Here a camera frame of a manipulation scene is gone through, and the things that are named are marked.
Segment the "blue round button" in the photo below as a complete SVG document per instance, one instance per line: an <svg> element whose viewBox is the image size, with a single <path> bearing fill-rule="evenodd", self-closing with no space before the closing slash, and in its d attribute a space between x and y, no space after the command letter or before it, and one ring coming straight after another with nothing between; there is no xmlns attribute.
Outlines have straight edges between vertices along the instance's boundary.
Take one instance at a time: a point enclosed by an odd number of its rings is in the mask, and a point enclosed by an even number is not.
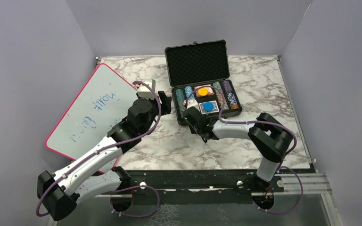
<svg viewBox="0 0 362 226"><path fill-rule="evenodd" d="M205 103L203 103L203 109L206 112L210 112L210 111L212 111L214 109L214 105L211 102L205 102Z"/></svg>

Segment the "yellow round dealer button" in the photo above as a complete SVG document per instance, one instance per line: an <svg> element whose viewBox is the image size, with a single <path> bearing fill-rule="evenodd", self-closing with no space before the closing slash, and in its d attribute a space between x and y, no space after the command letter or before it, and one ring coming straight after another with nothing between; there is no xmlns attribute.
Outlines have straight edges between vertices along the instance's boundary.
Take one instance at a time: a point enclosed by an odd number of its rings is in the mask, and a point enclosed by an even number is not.
<svg viewBox="0 0 362 226"><path fill-rule="evenodd" d="M200 97L204 97L207 96L209 92L207 88L200 88L197 93Z"/></svg>

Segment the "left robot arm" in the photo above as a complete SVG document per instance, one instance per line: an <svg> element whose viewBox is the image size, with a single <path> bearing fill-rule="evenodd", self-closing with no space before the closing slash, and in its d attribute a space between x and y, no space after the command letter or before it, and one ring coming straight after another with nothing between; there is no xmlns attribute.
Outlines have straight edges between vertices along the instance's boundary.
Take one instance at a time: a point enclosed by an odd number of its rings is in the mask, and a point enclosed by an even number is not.
<svg viewBox="0 0 362 226"><path fill-rule="evenodd" d="M60 221L87 199L105 192L131 190L130 175L120 166L93 176L102 166L122 156L154 131L163 115L172 111L172 99L159 91L152 99L138 98L127 116L117 123L96 147L80 159L54 173L42 172L37 178L39 217L50 215Z"/></svg>

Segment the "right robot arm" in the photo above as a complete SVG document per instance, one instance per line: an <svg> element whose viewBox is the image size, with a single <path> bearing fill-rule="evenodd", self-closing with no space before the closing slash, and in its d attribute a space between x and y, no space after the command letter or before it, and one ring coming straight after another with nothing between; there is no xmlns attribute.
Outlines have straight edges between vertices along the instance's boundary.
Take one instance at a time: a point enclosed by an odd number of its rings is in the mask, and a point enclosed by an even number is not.
<svg viewBox="0 0 362 226"><path fill-rule="evenodd" d="M191 107L182 116L191 133L198 134L204 142L226 138L252 141L263 157L253 179L254 188L260 192L271 187L273 176L291 151L291 143L292 148L296 146L294 133L268 113L261 113L252 121L226 121L207 117Z"/></svg>

